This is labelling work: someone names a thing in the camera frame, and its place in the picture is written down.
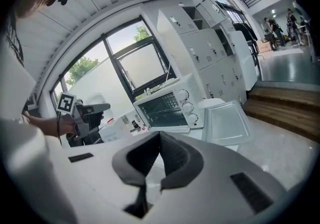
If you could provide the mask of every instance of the window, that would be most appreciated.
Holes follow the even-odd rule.
[[[105,43],[132,102],[147,88],[176,77],[172,69],[168,71],[169,62],[142,17],[107,33]]]
[[[144,90],[157,90],[175,78],[150,29],[137,18],[103,34],[70,63],[51,91],[56,106],[61,92],[76,95],[85,105],[109,103],[108,121],[134,111],[132,103],[144,97]]]
[[[234,23],[244,23],[245,22],[238,13],[236,13],[232,10],[227,10],[226,12],[229,14],[231,20]]]
[[[116,54],[120,50],[150,36],[147,26],[142,21],[138,21],[108,36],[107,41],[112,53]]]
[[[69,91],[83,76],[106,58],[109,56],[102,41],[89,49],[64,75],[67,90]]]

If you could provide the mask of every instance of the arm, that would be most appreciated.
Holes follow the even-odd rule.
[[[27,111],[23,112],[23,115],[27,117],[30,124],[40,128],[44,135],[58,137],[57,118],[38,118],[29,115]],[[62,115],[59,121],[59,133],[60,136],[65,134],[75,134],[75,124],[69,115]]]

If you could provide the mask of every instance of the wooden step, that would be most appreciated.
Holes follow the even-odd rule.
[[[248,99],[243,110],[253,117],[320,143],[320,113],[274,102]]]
[[[254,87],[249,99],[277,103],[315,113],[320,112],[320,93],[272,87]]]

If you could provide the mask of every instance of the gray floor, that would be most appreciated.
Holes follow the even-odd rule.
[[[287,190],[306,178],[319,144],[291,131],[248,116],[254,140],[237,152],[274,176]]]
[[[259,81],[295,82],[320,86],[320,64],[312,64],[308,46],[303,53],[287,54],[263,59],[259,57]]]

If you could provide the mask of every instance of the hand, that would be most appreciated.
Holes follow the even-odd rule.
[[[69,114],[65,114],[60,117],[59,133],[60,135],[77,134],[75,122]]]

